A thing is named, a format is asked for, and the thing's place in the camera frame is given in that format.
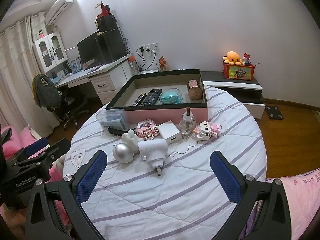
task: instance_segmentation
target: white quilted tablecloth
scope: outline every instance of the white quilted tablecloth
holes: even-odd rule
[[[78,169],[71,162],[71,158],[76,158],[75,152],[83,152],[82,164],[97,150],[108,156],[99,182],[89,200],[82,203],[105,239],[212,239],[235,207],[210,168],[209,158],[215,150],[243,174],[265,180],[266,150],[254,118],[223,90],[206,87],[206,95],[209,120],[222,126],[220,137],[200,142],[185,154],[169,156],[162,176],[140,155],[130,164],[119,164],[112,147],[120,139],[102,130],[97,113],[75,134],[64,175]]]

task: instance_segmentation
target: black monitor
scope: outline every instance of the black monitor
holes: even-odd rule
[[[96,41],[97,35],[98,32],[95,32],[77,44],[81,63],[89,62],[86,69],[102,64],[99,45]]]

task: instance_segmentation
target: blue gripper pad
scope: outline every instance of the blue gripper pad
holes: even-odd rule
[[[46,138],[41,138],[40,140],[37,140],[33,144],[26,147],[26,156],[32,156],[36,152],[40,151],[44,147],[48,145],[48,141]]]
[[[210,156],[210,166],[229,200],[239,204],[242,199],[240,184],[216,152]]]
[[[93,161],[92,165],[87,168],[87,172],[77,185],[76,200],[79,204],[88,201],[106,166],[107,154],[100,151],[99,156]]]

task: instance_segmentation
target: liquid refill bottle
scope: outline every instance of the liquid refill bottle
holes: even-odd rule
[[[182,116],[182,120],[179,123],[179,131],[183,139],[187,139],[192,134],[192,131],[196,128],[196,119],[190,111],[190,107],[187,107],[186,112]]]

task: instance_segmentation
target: red triangular object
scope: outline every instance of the red triangular object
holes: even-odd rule
[[[109,13],[108,13],[106,7],[103,5],[103,2],[101,2],[101,14],[99,14],[97,16],[97,19],[102,17],[102,16],[105,16],[105,15],[109,15]]]

